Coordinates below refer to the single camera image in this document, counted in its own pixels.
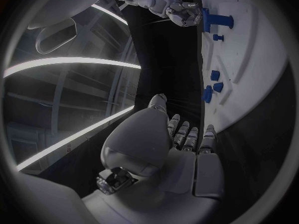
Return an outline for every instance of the blue object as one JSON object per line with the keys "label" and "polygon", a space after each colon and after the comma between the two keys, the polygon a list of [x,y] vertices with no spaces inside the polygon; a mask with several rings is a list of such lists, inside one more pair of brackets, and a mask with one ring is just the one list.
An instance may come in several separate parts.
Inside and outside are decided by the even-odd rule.
{"label": "blue object", "polygon": [[217,34],[214,34],[213,35],[213,40],[214,41],[218,41],[218,40],[224,41],[224,36],[218,36]]}
{"label": "blue object", "polygon": [[211,86],[207,86],[206,89],[203,90],[202,100],[206,103],[210,103],[212,100],[213,89]]}
{"label": "blue object", "polygon": [[211,80],[212,81],[218,81],[220,77],[220,72],[219,71],[212,71],[211,72]]}
{"label": "blue object", "polygon": [[213,90],[218,92],[218,93],[220,93],[222,91],[222,88],[223,88],[223,83],[222,82],[216,83],[213,86]]}
{"label": "blue object", "polygon": [[202,9],[203,30],[210,33],[211,24],[228,26],[230,29],[234,27],[234,19],[232,16],[211,15],[209,9]]}

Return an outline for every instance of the robotic arm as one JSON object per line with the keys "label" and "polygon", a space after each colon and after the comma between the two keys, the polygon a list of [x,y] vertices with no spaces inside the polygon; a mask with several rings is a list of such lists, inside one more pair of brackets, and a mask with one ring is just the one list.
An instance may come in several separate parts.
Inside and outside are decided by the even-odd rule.
{"label": "robotic arm", "polygon": [[202,19],[201,11],[195,2],[183,0],[122,0],[133,6],[148,8],[153,14],[167,18],[178,26],[198,25]]}

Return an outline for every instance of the curved light strip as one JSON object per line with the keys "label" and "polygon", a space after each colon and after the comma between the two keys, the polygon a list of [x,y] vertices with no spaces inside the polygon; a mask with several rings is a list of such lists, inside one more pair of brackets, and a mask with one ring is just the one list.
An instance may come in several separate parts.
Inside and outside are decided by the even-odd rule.
{"label": "curved light strip", "polygon": [[39,152],[38,154],[34,155],[33,157],[31,157],[31,158],[25,160],[24,162],[20,163],[19,165],[17,165],[16,169],[18,171],[22,170],[23,168],[29,166],[30,164],[32,164],[35,161],[41,159],[42,157],[48,155],[49,153],[55,151],[56,149],[62,147],[63,145],[65,145],[65,144],[67,144],[67,143],[75,140],[76,138],[78,138],[78,137],[80,137],[80,136],[82,136],[82,135],[84,135],[84,134],[92,131],[93,129],[95,129],[95,128],[97,128],[97,127],[99,127],[99,126],[101,126],[101,125],[103,125],[103,124],[105,124],[105,123],[113,120],[114,118],[117,118],[118,116],[120,116],[122,114],[125,114],[126,112],[131,111],[133,108],[134,108],[134,106],[131,106],[131,107],[129,107],[129,108],[127,108],[127,109],[125,109],[125,110],[123,110],[121,112],[118,112],[118,113],[116,113],[116,114],[114,114],[114,115],[112,115],[112,116],[110,116],[110,117],[108,117],[108,118],[106,118],[106,119],[104,119],[104,120],[102,120],[100,122],[97,122],[97,123],[93,124],[92,126],[89,126],[89,127],[85,128],[85,129],[83,129],[83,130],[81,130],[81,131],[79,131],[79,132],[77,132],[77,133],[69,136],[68,138],[66,138],[66,139],[64,139],[64,140],[62,140],[62,141],[60,141],[60,142],[52,145],[51,147],[49,147],[49,148],[47,148],[47,149]]}
{"label": "curved light strip", "polygon": [[114,14],[113,12],[108,11],[107,9],[102,8],[101,6],[98,6],[98,5],[93,4],[92,7],[96,8],[96,9],[98,9],[98,10],[101,10],[101,11],[103,11],[103,12],[109,14],[110,16],[112,16],[112,17],[118,19],[119,21],[123,22],[125,25],[128,25],[128,23],[127,23],[125,20],[123,20],[121,17],[117,16],[117,15]]}
{"label": "curved light strip", "polygon": [[115,66],[126,66],[141,69],[140,66],[120,62],[120,61],[111,61],[98,58],[88,58],[88,57],[54,57],[54,58],[45,58],[40,60],[24,62],[12,67],[9,67],[4,71],[3,77],[10,76],[18,71],[29,69],[37,66],[51,65],[51,64],[61,64],[61,63],[95,63],[95,64],[107,64]]}

